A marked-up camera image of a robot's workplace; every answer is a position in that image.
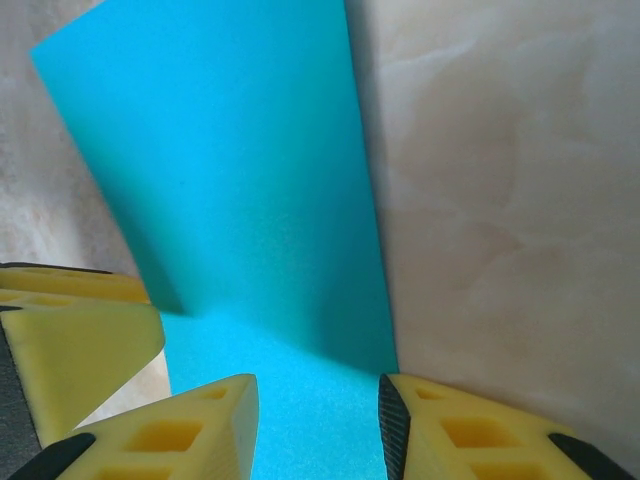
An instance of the beige marble wall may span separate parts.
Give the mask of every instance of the beige marble wall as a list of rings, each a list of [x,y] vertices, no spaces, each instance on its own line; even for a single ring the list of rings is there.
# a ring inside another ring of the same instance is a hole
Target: beige marble wall
[[[401,369],[640,474],[640,2],[347,3]]]
[[[0,1],[0,262],[136,274],[120,232],[28,57],[32,46],[95,3]],[[168,395],[161,354],[87,421]]]

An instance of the rectangular hole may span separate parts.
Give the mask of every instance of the rectangular hole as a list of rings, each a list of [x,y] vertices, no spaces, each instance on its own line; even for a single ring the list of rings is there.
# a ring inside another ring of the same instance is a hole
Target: rectangular hole
[[[489,418],[446,418],[441,424],[458,448],[504,448],[521,445],[504,426]]]
[[[71,305],[75,300],[69,297],[57,297],[53,295],[38,295],[29,297],[27,302],[30,305],[42,305],[44,307],[65,307]]]
[[[162,420],[142,427],[126,445],[128,452],[186,452],[202,423]]]
[[[168,480],[170,468],[108,467],[95,480]]]
[[[535,464],[476,464],[471,470],[478,480],[550,480],[547,472]]]
[[[433,392],[431,392],[429,390],[426,390],[424,388],[416,389],[416,394],[422,400],[441,400],[442,399],[442,395],[438,395],[437,393],[433,393]]]

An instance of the black rubber tip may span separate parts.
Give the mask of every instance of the black rubber tip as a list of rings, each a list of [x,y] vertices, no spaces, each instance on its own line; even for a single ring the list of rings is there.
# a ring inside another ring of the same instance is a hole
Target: black rubber tip
[[[411,415],[400,393],[387,375],[380,377],[378,419],[389,480],[402,480],[407,462]]]
[[[43,263],[28,263],[28,262],[0,263],[0,268],[57,268],[58,270],[71,270],[73,272],[102,273],[105,275],[112,274],[112,272],[108,272],[106,270],[91,270],[89,268],[77,268],[77,267],[61,267],[59,265],[45,265]]]
[[[95,441],[94,435],[80,433],[52,443],[11,475],[8,480],[55,480]]]
[[[552,433],[549,439],[593,480],[635,480],[590,443],[562,433]]]
[[[19,309],[0,306],[0,312]],[[0,325],[0,478],[7,478],[40,450],[29,404]]]

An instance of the yellow 3d-printed part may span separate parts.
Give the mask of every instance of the yellow 3d-printed part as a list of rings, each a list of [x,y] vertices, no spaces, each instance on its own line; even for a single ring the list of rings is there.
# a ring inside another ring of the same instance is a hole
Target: yellow 3d-printed part
[[[237,375],[75,430],[96,440],[58,480],[248,480],[253,375]]]
[[[0,264],[0,289],[149,303],[142,282],[136,278],[36,264]]]
[[[65,437],[164,345],[151,305],[9,290],[0,290],[0,305],[43,446]]]
[[[409,375],[381,378],[380,424],[389,480],[590,478],[548,437],[566,427]]]

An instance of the blue foam board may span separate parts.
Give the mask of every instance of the blue foam board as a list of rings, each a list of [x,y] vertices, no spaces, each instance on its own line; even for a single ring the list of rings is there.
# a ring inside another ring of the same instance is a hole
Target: blue foam board
[[[108,0],[32,52],[163,310],[175,393],[258,376],[253,477],[385,478],[397,370],[341,0]]]

